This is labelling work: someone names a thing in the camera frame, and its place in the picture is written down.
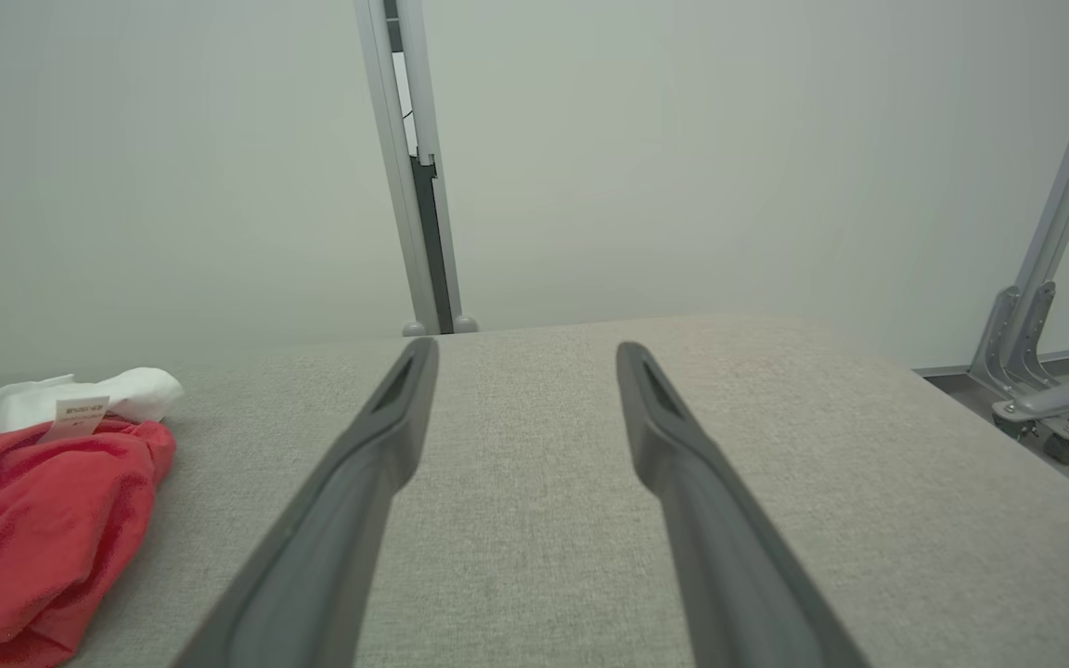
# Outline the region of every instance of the pile of clothes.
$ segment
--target pile of clothes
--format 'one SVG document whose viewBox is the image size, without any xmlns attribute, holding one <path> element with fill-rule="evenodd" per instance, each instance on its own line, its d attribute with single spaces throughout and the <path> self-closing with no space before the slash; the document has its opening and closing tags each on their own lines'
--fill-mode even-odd
<svg viewBox="0 0 1069 668">
<path fill-rule="evenodd" d="M 76 654 L 143 542 L 183 393 L 160 369 L 0 388 L 0 667 Z"/>
</svg>

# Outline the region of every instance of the metal bracket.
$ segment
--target metal bracket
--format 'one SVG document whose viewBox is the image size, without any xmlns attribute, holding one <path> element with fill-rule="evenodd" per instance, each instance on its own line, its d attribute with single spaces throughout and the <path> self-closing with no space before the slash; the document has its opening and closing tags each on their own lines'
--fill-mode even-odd
<svg viewBox="0 0 1069 668">
<path fill-rule="evenodd" d="M 1009 363 L 1006 364 L 1011 376 L 1034 386 L 1035 390 L 1047 390 L 1058 385 L 1055 376 L 1051 376 L 1051 373 L 1043 369 L 1042 361 L 1038 360 L 1038 340 L 1042 338 L 1042 328 L 1047 315 L 1051 313 L 1053 297 L 1055 297 L 1053 280 L 1042 283 L 1034 292 L 1031 308 L 1026 310 L 1021 330 L 1017 333 L 1013 355 L 1009 356 Z"/>
<path fill-rule="evenodd" d="M 1017 308 L 1017 301 L 1021 296 L 1022 292 L 1014 284 L 1010 284 L 996 295 L 992 313 L 988 316 L 988 325 L 983 328 L 980 346 L 976 349 L 972 368 L 967 370 L 980 385 L 1006 399 L 1013 398 L 1016 389 L 1012 377 L 1007 375 L 1004 364 L 1001 363 L 1001 342 L 1005 330 L 1009 328 L 1009 317 L 1012 317 L 1013 309 Z"/>
</svg>

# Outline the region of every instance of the red fabric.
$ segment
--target red fabric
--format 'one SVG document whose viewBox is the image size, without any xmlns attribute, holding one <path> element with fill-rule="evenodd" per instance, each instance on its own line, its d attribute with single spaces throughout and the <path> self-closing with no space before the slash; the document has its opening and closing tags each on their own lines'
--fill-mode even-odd
<svg viewBox="0 0 1069 668">
<path fill-rule="evenodd" d="M 157 422 L 103 421 L 37 444 L 51 423 L 0 434 L 0 665 L 73 656 L 135 557 L 175 439 Z"/>
</svg>

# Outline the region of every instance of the black wheel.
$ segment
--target black wheel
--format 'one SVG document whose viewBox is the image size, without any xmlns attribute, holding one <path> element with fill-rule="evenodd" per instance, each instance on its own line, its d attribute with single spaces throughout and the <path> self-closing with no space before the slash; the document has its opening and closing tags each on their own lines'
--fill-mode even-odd
<svg viewBox="0 0 1069 668">
<path fill-rule="evenodd" d="M 1051 455 L 1053 460 L 1059 462 L 1059 464 L 1066 464 L 1069 466 L 1069 440 L 1064 439 L 1064 437 L 1057 434 L 1051 434 L 1051 437 L 1047 439 L 1043 445 L 1044 450 L 1048 455 Z"/>
<path fill-rule="evenodd" d="M 1021 440 L 1023 436 L 1034 431 L 1034 428 L 1037 425 L 1032 419 L 1027 419 L 1025 422 L 1013 422 L 1012 419 L 1002 418 L 1002 416 L 995 413 L 992 414 L 992 423 L 1013 440 Z"/>
</svg>

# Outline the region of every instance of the white label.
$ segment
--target white label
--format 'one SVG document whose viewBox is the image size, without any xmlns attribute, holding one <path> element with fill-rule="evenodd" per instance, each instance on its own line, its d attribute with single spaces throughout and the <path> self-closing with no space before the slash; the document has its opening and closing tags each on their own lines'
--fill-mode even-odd
<svg viewBox="0 0 1069 668">
<path fill-rule="evenodd" d="M 93 434 L 97 423 L 106 416 L 109 398 L 57 399 L 56 419 L 38 442 L 76 439 Z"/>
</svg>

